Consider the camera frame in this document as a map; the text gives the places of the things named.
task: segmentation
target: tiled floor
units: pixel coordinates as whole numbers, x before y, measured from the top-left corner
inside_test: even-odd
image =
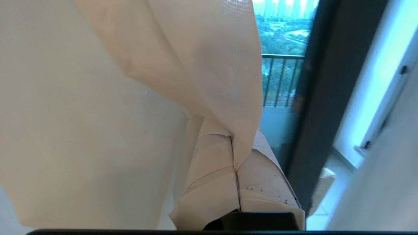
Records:
[[[316,212],[307,219],[307,230],[326,229],[326,226],[328,225],[345,188],[354,174],[333,154],[330,155],[325,167],[336,174],[336,179],[329,188]]]
[[[336,179],[315,214],[308,218],[307,230],[324,230],[326,228],[341,195],[353,176],[353,172],[333,155],[330,156],[325,167],[336,174]],[[12,203],[0,185],[0,235],[24,235],[31,230],[31,228],[19,224]]]

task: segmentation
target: beige curtain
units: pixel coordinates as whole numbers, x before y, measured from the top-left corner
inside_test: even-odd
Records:
[[[23,225],[202,229],[240,209],[304,228],[257,130],[251,1],[1,4],[0,184]]]

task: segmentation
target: balcony railing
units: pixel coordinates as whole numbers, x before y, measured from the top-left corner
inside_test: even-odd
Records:
[[[304,56],[263,56],[263,107],[288,107],[295,98]]]

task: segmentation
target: dark door frame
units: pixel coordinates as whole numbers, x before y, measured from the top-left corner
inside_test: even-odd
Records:
[[[306,214],[387,2],[319,1],[294,102],[300,123],[284,167]]]

